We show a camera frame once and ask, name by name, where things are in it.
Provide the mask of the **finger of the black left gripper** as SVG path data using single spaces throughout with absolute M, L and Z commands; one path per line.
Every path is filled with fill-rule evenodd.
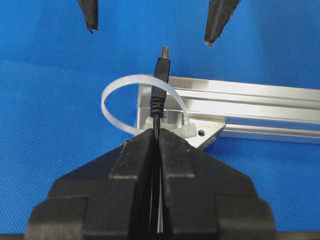
M 212 47 L 238 7 L 240 0 L 210 0 L 204 42 Z
M 93 34 L 99 26 L 98 0 L 77 0 L 77 2 L 83 13 L 85 26 Z

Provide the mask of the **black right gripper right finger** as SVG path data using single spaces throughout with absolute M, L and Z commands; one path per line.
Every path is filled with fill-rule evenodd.
M 275 222 L 245 174 L 161 129 L 163 233 L 168 240 L 274 240 Z

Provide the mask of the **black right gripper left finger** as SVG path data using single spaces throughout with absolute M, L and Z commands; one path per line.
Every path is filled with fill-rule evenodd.
M 158 147 L 148 129 L 56 179 L 26 240 L 151 240 L 157 234 Z

